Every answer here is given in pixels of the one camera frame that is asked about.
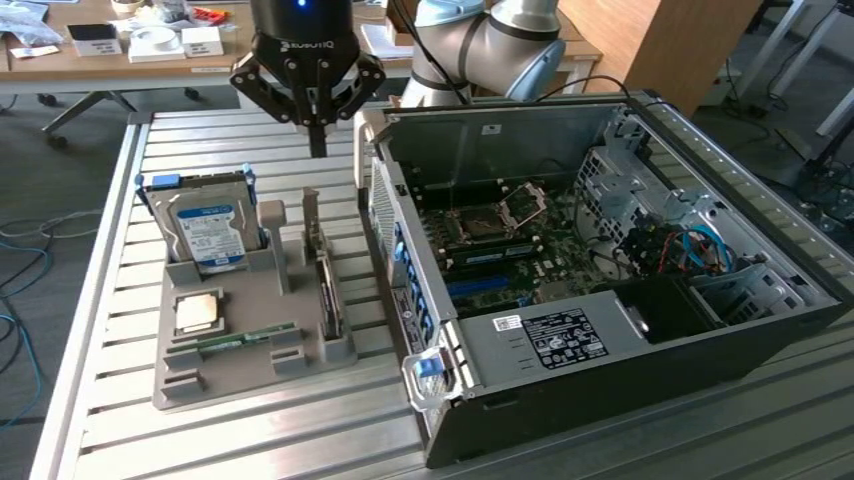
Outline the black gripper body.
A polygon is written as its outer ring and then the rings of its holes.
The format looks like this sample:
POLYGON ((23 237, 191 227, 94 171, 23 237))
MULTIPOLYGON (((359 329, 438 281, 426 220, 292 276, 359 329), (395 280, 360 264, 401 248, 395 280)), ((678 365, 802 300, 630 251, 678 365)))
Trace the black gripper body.
POLYGON ((315 104, 334 104, 334 90, 360 56, 352 3, 332 0, 258 0, 252 3, 254 56, 296 92, 312 89, 315 104))

